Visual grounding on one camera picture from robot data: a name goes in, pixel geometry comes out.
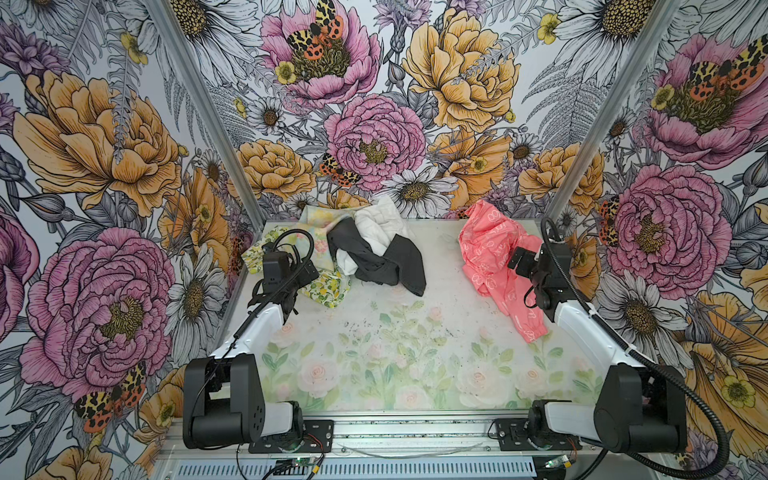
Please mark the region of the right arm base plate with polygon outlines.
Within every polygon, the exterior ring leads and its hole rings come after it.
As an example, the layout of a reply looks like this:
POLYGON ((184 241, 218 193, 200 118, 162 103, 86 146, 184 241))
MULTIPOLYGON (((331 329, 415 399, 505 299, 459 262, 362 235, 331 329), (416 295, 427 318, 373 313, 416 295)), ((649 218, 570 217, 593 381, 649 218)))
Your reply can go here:
POLYGON ((504 452, 580 451, 582 446, 573 436, 538 432, 530 433, 528 420, 517 417, 497 418, 489 430, 499 449, 504 452))

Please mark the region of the pink patterned cloth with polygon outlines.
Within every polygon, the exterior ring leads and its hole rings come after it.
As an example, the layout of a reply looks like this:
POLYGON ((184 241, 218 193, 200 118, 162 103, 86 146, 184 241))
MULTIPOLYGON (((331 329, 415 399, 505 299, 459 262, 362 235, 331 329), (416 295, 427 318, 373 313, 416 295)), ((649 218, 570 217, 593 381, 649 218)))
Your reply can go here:
POLYGON ((480 200, 467 210, 468 220, 459 234, 463 272, 484 297, 491 298, 502 314, 528 343, 548 333, 543 312, 525 305, 531 281, 508 267, 514 250, 536 252, 542 240, 526 232, 517 221, 504 216, 492 204, 480 200))

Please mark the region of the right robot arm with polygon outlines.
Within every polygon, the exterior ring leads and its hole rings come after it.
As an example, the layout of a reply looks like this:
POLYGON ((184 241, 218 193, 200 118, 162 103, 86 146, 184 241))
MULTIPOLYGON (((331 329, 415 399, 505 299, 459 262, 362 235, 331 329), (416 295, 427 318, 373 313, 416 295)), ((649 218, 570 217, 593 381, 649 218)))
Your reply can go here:
POLYGON ((539 251, 517 246, 508 266, 530 280, 536 307, 587 355, 602 387, 590 405, 535 401, 526 424, 529 440, 541 446, 552 438, 574 437, 614 453, 684 450, 685 395, 668 379, 675 370, 646 366, 646 357, 599 318, 569 283, 569 257, 564 244, 544 245, 539 251))

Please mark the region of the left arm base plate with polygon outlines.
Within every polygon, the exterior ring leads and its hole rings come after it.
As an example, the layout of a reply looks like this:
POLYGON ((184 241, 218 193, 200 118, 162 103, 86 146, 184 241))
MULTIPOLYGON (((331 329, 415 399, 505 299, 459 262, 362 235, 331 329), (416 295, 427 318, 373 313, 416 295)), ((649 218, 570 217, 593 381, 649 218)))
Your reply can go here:
POLYGON ((305 420, 300 432, 262 437, 248 446, 251 454, 327 454, 332 450, 335 422, 305 420))

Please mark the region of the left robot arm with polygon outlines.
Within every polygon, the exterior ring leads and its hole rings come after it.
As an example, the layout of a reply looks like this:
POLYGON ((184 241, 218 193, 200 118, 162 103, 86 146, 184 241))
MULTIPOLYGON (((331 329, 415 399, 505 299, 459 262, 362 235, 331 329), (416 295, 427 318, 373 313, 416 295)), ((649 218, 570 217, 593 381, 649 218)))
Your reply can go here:
POLYGON ((295 401, 268 402, 257 360, 294 311, 298 291, 318 278, 311 255, 267 252, 242 324, 210 356, 186 366, 183 441, 189 449, 303 440, 301 407, 295 401))

